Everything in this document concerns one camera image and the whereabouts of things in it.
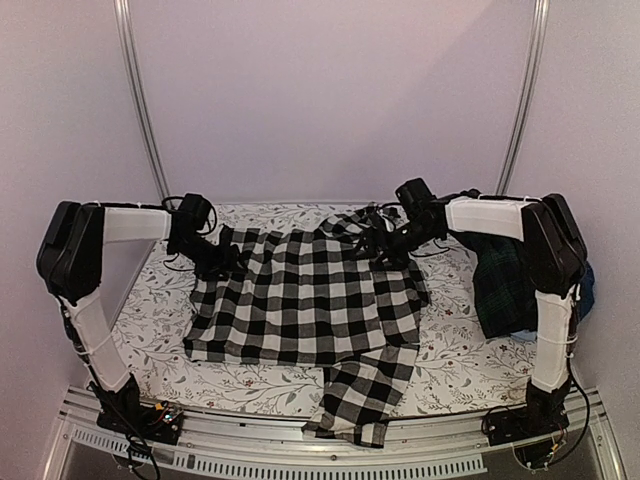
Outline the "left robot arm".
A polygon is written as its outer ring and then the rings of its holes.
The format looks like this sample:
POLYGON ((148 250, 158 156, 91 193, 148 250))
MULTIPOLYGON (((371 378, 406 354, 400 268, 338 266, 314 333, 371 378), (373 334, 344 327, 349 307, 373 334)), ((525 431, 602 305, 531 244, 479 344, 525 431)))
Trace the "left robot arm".
POLYGON ((212 244, 203 229, 213 211, 199 194, 178 207, 166 204, 60 202, 36 258, 47 291, 58 301, 68 338, 87 365, 104 411, 128 434, 148 426, 139 387, 111 337, 100 285, 107 244, 164 241, 171 254, 186 257, 202 281, 243 272, 246 262, 229 236, 212 244))

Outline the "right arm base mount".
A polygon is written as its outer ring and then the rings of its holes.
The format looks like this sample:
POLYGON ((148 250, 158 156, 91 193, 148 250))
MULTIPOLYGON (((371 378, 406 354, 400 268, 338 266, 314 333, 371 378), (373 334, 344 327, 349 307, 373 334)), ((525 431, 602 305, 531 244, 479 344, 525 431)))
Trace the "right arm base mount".
POLYGON ((490 446, 560 433, 568 427, 569 419, 563 408, 550 417, 542 418, 531 416, 526 406, 496 406, 490 408, 481 419, 481 432, 490 446))

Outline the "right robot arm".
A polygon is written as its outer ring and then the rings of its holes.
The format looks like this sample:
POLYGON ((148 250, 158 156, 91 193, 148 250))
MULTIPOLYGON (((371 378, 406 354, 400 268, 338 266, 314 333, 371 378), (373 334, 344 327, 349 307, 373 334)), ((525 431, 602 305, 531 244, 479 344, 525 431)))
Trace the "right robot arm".
POLYGON ((403 225, 389 228, 378 212, 370 215, 365 244, 378 264, 406 266, 411 251, 452 236, 477 256, 476 311, 489 329, 501 317, 508 320, 504 333, 535 327, 536 360, 516 422, 524 435, 539 435, 554 422, 571 385, 569 344, 587 266, 587 247, 566 198, 477 189, 438 197, 421 178, 401 185, 396 197, 407 218, 403 225))

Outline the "black white checkered shirt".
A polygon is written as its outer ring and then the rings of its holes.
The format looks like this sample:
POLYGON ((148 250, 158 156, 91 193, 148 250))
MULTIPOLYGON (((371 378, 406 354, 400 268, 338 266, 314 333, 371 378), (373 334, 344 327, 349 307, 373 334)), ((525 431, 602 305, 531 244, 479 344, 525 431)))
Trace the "black white checkered shirt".
POLYGON ((324 389, 304 433, 382 447, 413 374, 429 295, 414 262, 365 256, 377 217, 367 206, 312 229, 223 226, 218 241, 232 264, 197 280, 186 355, 320 368, 324 389))

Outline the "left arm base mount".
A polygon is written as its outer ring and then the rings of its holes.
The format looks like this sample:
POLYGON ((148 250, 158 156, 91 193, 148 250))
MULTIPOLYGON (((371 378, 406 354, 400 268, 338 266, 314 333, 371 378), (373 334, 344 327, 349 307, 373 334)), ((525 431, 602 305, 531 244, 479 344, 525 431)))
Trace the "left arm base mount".
POLYGON ((184 410, 163 401, 156 406, 103 403, 97 425, 144 440, 176 445, 184 421, 184 410))

